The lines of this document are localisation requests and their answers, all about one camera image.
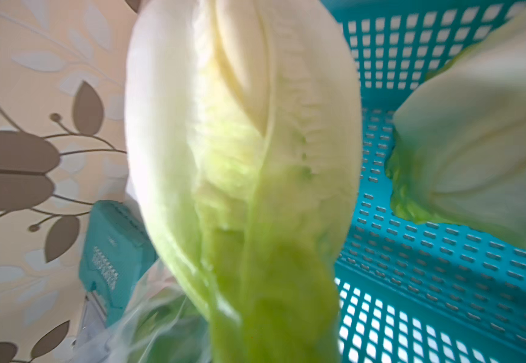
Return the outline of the teal plastic basket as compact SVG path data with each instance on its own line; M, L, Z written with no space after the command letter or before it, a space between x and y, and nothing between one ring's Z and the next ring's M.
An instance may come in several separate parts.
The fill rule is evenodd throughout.
M337 260L344 362L526 362L526 250L393 214L391 117L524 1L327 1L361 81L362 182Z

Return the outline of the green chinese cabbage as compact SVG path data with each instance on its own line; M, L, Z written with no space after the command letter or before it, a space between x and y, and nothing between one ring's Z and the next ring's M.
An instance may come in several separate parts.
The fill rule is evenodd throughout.
M526 8L433 73L393 126L394 215L526 250Z

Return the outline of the clear pink-dotted zipper bag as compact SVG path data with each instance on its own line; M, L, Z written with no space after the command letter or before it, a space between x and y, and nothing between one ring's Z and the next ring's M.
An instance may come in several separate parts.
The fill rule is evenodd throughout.
M211 362L208 322L166 264L138 281L125 314L79 345L71 362Z

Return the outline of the green plastic tool case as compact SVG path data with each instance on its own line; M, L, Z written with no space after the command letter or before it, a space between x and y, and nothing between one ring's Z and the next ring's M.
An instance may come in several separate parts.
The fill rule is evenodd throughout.
M125 204L97 201L91 211L79 278L101 299L105 326L125 314L137 282L157 260L143 223Z

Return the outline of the pale chinese cabbage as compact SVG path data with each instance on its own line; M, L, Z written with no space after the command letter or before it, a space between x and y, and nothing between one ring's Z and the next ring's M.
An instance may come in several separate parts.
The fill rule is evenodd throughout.
M338 362L334 265L361 95L319 1L145 1L128 48L130 178L215 362Z

